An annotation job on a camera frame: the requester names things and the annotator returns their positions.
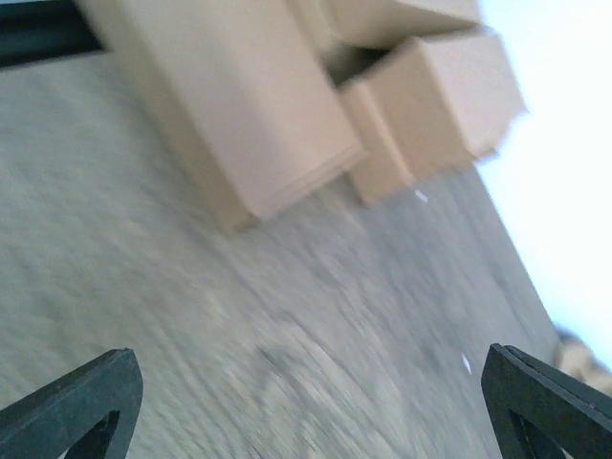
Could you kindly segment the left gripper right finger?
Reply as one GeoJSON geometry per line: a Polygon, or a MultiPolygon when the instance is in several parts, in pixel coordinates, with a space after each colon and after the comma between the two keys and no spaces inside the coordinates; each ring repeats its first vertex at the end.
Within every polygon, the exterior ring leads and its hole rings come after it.
{"type": "Polygon", "coordinates": [[[611,456],[611,398],[599,390],[498,343],[481,387],[504,458],[611,456]]]}

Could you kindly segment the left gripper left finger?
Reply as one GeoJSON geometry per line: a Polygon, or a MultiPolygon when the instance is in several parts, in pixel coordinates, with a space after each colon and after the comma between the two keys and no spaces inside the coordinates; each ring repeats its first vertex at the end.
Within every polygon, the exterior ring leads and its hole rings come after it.
{"type": "Polygon", "coordinates": [[[142,372],[113,349],[1,410],[3,458],[124,458],[139,417],[142,372]]]}

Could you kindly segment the brown cardboard box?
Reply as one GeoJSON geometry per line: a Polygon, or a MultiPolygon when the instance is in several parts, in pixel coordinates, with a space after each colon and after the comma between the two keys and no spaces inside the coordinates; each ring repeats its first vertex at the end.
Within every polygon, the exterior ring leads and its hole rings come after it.
{"type": "Polygon", "coordinates": [[[220,224],[267,220],[364,155],[283,1],[81,1],[220,224]]]}

